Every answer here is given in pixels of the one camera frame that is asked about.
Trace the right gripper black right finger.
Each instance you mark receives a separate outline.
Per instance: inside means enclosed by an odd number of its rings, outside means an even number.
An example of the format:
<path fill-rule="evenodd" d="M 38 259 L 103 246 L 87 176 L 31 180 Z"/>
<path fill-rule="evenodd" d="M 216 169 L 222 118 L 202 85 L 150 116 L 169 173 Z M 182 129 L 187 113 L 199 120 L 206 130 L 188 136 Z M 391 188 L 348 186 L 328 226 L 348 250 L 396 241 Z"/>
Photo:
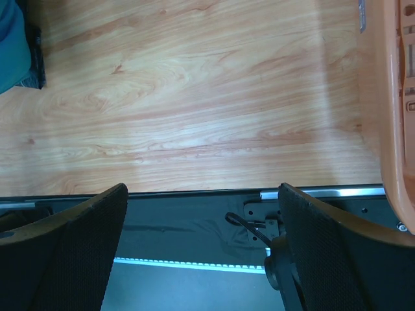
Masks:
<path fill-rule="evenodd" d="M 281 184 L 286 239 L 307 310 L 413 310 L 414 236 Z"/>

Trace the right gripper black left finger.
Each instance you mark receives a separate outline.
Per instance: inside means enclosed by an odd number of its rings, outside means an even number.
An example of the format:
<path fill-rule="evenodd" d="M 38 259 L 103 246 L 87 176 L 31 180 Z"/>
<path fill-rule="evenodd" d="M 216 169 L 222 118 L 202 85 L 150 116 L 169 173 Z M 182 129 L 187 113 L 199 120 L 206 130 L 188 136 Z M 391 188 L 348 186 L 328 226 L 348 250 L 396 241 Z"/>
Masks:
<path fill-rule="evenodd" d="M 128 189 L 1 232 L 2 310 L 100 310 L 121 236 Z"/>

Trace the teal shorts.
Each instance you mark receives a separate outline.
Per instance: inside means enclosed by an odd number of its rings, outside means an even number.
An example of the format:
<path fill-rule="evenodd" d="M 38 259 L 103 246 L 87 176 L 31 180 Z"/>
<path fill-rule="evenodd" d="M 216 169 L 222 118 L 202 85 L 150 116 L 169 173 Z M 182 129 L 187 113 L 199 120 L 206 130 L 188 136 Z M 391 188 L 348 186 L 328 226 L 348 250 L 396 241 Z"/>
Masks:
<path fill-rule="evenodd" d="M 22 10 L 15 1 L 1 1 L 1 93 L 20 82 L 30 67 Z"/>

